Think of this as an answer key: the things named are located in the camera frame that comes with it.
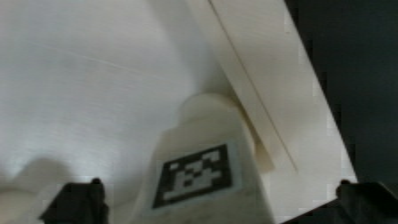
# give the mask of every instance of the white panel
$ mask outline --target white panel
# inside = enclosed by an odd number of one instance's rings
[[[282,222],[335,198],[341,178],[355,181],[316,75],[284,1],[188,2],[270,154],[262,180]]]

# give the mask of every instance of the dark background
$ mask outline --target dark background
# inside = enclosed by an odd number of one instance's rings
[[[286,0],[360,182],[398,182],[398,1]],[[341,223],[335,206],[296,223]]]

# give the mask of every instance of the white wall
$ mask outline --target white wall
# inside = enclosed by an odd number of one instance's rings
[[[229,84],[182,0],[0,1],[0,183],[135,194],[181,102]]]

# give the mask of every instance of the white surface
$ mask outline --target white surface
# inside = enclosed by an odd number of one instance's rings
[[[339,180],[355,181],[314,71],[284,1],[188,2],[270,154],[262,182],[282,222],[335,198]]]
[[[177,108],[229,85],[182,0],[0,1],[0,185],[133,198]]]

